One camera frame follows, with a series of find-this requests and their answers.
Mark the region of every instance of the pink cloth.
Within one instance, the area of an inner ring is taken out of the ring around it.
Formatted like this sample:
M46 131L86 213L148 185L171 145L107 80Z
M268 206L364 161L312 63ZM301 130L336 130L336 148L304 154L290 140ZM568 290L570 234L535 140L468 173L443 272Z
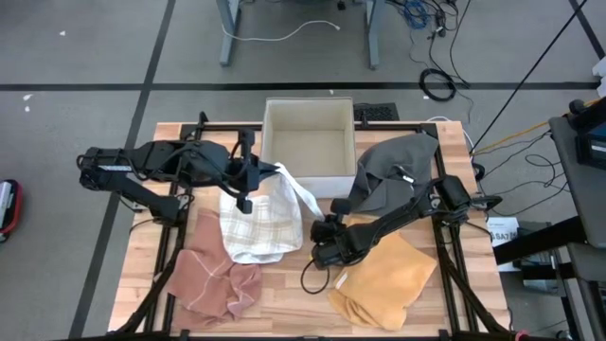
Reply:
M167 289L183 308L175 314L175 326L209 328L238 319L258 300L261 271L258 264L237 264L230 259L223 246L219 215L200 209L193 237L179 253Z

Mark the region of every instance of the white cloth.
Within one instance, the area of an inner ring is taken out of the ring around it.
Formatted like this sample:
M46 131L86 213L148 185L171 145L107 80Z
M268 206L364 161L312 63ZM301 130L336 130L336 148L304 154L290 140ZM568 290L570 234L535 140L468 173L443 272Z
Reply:
M251 214L243 214L236 208L236 199L221 194L223 246L236 263L276 262L284 253L301 248L303 219L297 194L317 219L324 219L313 195L297 184L282 164L276 166L279 174L263 180L256 196L249 198L253 202Z

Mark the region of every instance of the wooden tabletop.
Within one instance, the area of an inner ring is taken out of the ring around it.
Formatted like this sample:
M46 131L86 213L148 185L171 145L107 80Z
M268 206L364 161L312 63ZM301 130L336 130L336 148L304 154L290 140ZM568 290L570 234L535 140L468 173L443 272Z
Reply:
M394 125L404 123L410 122L390 122ZM182 124L158 123L154 139L178 139ZM469 193L476 193L477 187L460 122L438 122L437 129L447 173L458 176ZM358 131L356 132L356 153L360 156L375 143L407 134L412 134L412 132L396 130ZM205 132L203 133L203 139L221 143L228 150L231 150L236 142L237 135L235 131ZM260 132L257 132L256 141L257 144L253 148L253 153L259 154ZM158 194L169 193L168 184L146 182L145 187ZM193 202L187 222L188 236L191 235L196 225L198 208L218 210L219 193L218 188L197 188L193 191L196 199ZM328 212L330 201L322 200L320 206L325 212ZM136 214L134 224L150 217L149 212ZM482 213L470 212L470 217L471 222L486 226ZM352 215L348 218L350 222L375 219L360 215ZM300 250L286 254L278 263L261 266L261 299L244 312L244 318L209 330L194 330L191 331L191 335L435 336L439 329L450 329L438 269L430 277L419 299L407 310L406 321L398 332L386 332L351 325L331 308L327 300L328 290L315 296L303 292L300 288L299 277L301 270L309 261L312 249L312 242L309 240L311 223L311 220L306 220L304 224L305 242ZM142 224L131 234L110 319L110 331L117 329L126 322L149 291L152 284L153 266L156 260L160 232L159 225L148 223ZM403 228L400 233L418 250L437 259L436 243L429 219L410 224ZM460 239L472 289L497 321L502 326L507 327L509 323L507 303L492 253L490 237L482 231L463 225L460 231ZM331 271L333 277L338 273L338 269ZM320 287L324 280L325 272L323 271L310 269L306 274L306 285L310 289ZM454 293L461 329L466 330L467 321L462 297L458 290L455 289ZM161 329L166 294L162 294L160 297L155 321L156 330ZM175 316L179 314L180 309L177 300ZM176 334L179 331L173 328L172 332Z

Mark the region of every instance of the cardboard box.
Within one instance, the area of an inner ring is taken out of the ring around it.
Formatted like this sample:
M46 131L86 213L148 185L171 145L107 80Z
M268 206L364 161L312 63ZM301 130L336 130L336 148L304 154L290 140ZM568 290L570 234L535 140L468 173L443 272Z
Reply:
M267 99L260 158L282 163L318 199L347 197L357 169L352 99Z

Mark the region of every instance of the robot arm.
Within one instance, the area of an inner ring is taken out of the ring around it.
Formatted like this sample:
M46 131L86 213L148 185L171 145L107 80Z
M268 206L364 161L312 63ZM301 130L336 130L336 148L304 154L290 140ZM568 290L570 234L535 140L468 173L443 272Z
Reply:
M151 215L165 224L177 224L180 201L160 196L126 176L138 180L173 182L182 188L218 186L237 199L243 213L250 213L247 199L258 184L276 173L276 167L258 160L251 153L255 144L252 131L240 131L238 143L230 153L212 141L154 141L132 149L90 148L77 159L80 183L91 190L108 190L147 206ZM235 151L240 147L241 155Z
M328 215L324 222L313 223L313 262L318 269L330 265L356 264L379 243L381 237L417 219L439 215L440 220L446 224L464 223L468 219L467 212L471 203L472 199L459 178L452 175L431 181L406 205L369 224L346 227L341 220L343 214L349 214L348 205L335 201L331 209L338 214Z

